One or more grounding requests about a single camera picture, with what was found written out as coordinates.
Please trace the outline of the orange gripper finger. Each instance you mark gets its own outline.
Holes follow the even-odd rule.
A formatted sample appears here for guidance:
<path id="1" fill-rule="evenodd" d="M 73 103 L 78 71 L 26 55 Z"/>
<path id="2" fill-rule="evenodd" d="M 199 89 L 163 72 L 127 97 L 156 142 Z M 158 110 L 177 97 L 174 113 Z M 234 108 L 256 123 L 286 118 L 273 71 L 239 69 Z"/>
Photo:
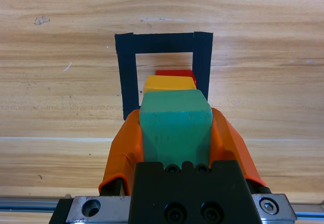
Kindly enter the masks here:
<path id="1" fill-rule="evenodd" d="M 212 108 L 211 145 L 209 165 L 214 161 L 235 160 L 252 194 L 269 194 L 270 189 L 261 180 L 243 138 L 225 116 Z"/>
<path id="2" fill-rule="evenodd" d="M 112 191 L 117 180 L 121 180 L 126 195 L 132 193 L 135 166 L 144 161 L 139 115 L 139 109 L 131 112 L 111 143 L 103 181 L 98 187 L 100 195 Z"/>

